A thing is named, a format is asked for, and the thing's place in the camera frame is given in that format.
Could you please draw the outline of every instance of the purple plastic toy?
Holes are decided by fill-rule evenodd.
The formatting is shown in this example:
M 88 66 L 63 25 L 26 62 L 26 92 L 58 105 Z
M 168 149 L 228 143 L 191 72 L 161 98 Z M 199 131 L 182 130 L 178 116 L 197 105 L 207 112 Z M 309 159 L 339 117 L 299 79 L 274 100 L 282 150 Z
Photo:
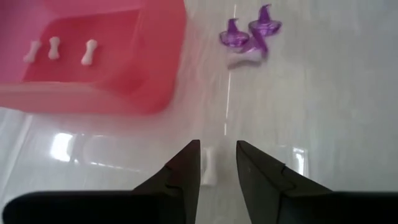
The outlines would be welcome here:
M 266 56 L 268 54 L 268 47 L 266 41 L 262 38 L 260 32 L 258 30 L 252 29 L 251 33 L 253 34 L 253 42 L 252 46 L 262 50 L 262 54 Z
M 220 33 L 220 41 L 228 47 L 242 47 L 249 41 L 249 34 L 241 32 L 236 27 L 235 21 L 238 19 L 228 20 L 228 29 Z
M 257 30 L 263 37 L 274 35 L 278 33 L 282 27 L 281 21 L 273 21 L 268 13 L 268 8 L 271 4 L 262 6 L 259 12 L 259 19 L 249 23 L 251 31 Z

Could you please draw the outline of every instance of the white tiled floor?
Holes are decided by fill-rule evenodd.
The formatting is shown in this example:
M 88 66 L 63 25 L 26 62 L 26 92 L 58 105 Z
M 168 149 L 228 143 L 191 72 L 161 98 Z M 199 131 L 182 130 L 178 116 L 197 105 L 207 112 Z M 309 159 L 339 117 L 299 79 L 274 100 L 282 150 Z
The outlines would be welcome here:
M 282 32 L 260 67 L 225 67 L 218 33 L 272 3 Z M 398 2 L 187 0 L 175 98 L 149 118 L 0 111 L 0 203 L 34 190 L 133 189 L 192 139 L 214 146 L 219 184 L 197 223 L 250 223 L 235 142 L 333 190 L 398 190 Z

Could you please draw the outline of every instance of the purple witch hat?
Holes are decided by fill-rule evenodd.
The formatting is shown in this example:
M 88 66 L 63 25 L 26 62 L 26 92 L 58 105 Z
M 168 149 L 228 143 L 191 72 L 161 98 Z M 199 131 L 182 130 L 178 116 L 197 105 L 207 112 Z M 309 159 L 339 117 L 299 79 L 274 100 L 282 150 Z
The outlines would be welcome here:
M 249 23 L 251 31 L 258 31 L 263 37 L 275 35 L 282 27 L 281 21 L 273 21 L 269 15 L 268 8 L 271 4 L 262 6 L 259 12 L 259 19 Z
M 228 47 L 242 47 L 245 43 L 249 41 L 249 34 L 241 32 L 236 27 L 235 22 L 238 19 L 228 20 L 228 29 L 220 33 L 220 41 L 225 46 Z

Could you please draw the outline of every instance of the tile grout line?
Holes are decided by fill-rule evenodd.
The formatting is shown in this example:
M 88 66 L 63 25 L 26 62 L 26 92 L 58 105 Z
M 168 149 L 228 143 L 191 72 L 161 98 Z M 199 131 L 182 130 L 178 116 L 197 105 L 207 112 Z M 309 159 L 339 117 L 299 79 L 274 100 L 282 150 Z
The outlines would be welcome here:
M 12 149 L 11 155 L 9 156 L 9 161 L 11 161 L 11 166 L 6 168 L 4 177 L 2 180 L 4 183 L 2 184 L 0 188 L 0 205 L 3 206 L 3 200 L 5 197 L 5 190 L 7 189 L 8 183 L 10 176 L 15 168 L 16 162 L 19 158 L 19 155 L 21 154 L 22 147 L 25 143 L 25 138 L 29 132 L 30 126 L 32 125 L 32 120 L 33 120 L 33 115 L 28 114 L 27 117 L 24 120 L 24 123 L 22 124 L 21 131 L 18 135 L 18 138 L 16 140 L 16 143 L 14 145 L 14 148 Z

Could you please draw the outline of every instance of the red plastic container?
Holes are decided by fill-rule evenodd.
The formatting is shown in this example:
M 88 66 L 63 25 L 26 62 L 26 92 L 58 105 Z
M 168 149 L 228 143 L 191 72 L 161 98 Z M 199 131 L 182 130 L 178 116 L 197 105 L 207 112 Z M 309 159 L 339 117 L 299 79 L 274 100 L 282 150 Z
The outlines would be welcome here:
M 174 92 L 183 0 L 1 0 L 0 106 L 39 113 L 148 114 Z M 49 38 L 61 40 L 49 60 Z M 80 60 L 98 41 L 93 64 Z M 22 61 L 30 42 L 43 46 Z

